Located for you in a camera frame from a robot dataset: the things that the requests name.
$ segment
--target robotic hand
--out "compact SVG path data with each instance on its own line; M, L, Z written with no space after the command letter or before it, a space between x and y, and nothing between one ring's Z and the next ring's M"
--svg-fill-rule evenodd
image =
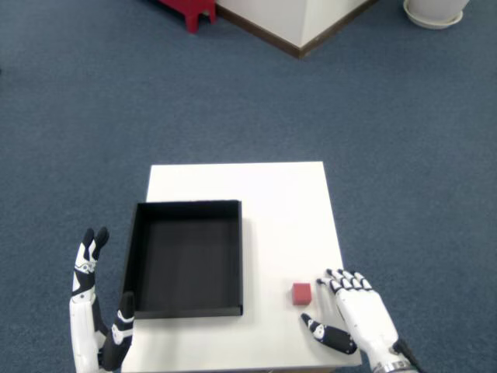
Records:
M323 325L303 313L301 318L324 345L345 354L353 354L357 347L370 361L373 373L393 371L423 372L407 344L398 339L380 295L363 275L345 270L327 270L330 277L318 279L335 295L336 304L349 332Z
M95 268L100 250L109 239L106 228L94 236L88 229L76 256L71 315L72 351L77 373L102 373L118 369L130 348L133 335L134 296L124 293L111 330L100 315L95 294Z

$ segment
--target black fingertip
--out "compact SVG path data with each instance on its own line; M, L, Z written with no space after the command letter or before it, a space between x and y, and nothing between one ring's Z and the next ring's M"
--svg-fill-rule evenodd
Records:
M104 246L109 240L109 231L106 227L102 227L95 237L96 248L99 249Z
M86 249L88 249L88 247L91 245L94 235L95 235L95 233L94 233L93 229L91 229L91 228L86 229L86 233L83 236L83 239L81 240L82 244L85 245Z
M109 231L106 227L102 227L95 237L95 250L93 251L93 259L98 260L100 257L100 250L109 240Z
M303 319L305 322L305 325L307 325L309 323L309 320L311 320L311 317L307 313L303 313L303 314L301 314L301 319Z
M121 297L119 303L119 310L121 311L121 315L125 319L129 319L134 315L134 294L132 291L127 291Z

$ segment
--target blue carpet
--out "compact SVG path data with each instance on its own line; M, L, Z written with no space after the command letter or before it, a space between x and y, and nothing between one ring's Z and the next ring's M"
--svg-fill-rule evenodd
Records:
M0 371L74 371L89 226L111 234L111 321L151 164L305 160L325 162L345 265L426 369L497 371L496 16L471 2L433 32L383 1L298 61L145 0L3 0Z

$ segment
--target robot finger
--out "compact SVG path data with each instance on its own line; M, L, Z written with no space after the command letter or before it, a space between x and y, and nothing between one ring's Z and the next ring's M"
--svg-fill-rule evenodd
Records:
M121 298L114 324L102 348L101 365L106 371L115 371L123 363L133 338L133 321L134 295L128 291Z
M92 252L93 260L97 261L99 259L100 250L107 243L108 240L109 240L109 231L107 230L106 227L102 227L94 239L95 248Z
M344 354L353 354L357 350L357 345L345 330L314 321L307 313L303 313L301 318L319 343Z
M318 284L325 284L328 285L329 288L333 291L333 293L337 293L338 290L343 289L343 286L333 280L332 278L318 278L317 279Z
M372 290L373 288L371 287L370 283L366 278L360 274L359 272L353 272L354 277L359 281L361 286L364 288L364 290Z
M352 281L352 279L354 278L354 276L352 274L350 274L350 272L347 270L338 270L338 272L340 274L342 274L344 276L344 278L349 280L349 282Z
M340 282L344 278L344 276L337 270L326 270L326 273L329 274L337 282Z
M363 290L362 285L360 284L360 282L355 277L352 278L352 280L350 281L350 283L354 287L354 289L356 289L356 290Z
M340 284L346 290L352 290L352 289L354 289L354 287L352 286L352 284L346 278L342 278L342 280L340 281Z

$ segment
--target white table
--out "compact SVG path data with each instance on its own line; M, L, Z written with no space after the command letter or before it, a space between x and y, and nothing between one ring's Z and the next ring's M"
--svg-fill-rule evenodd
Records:
M134 324L122 372L317 368L360 364L312 339L311 316L343 328L315 279L342 267L322 162L152 166L147 202L242 201L243 316L149 319ZM309 306L290 288L310 282Z

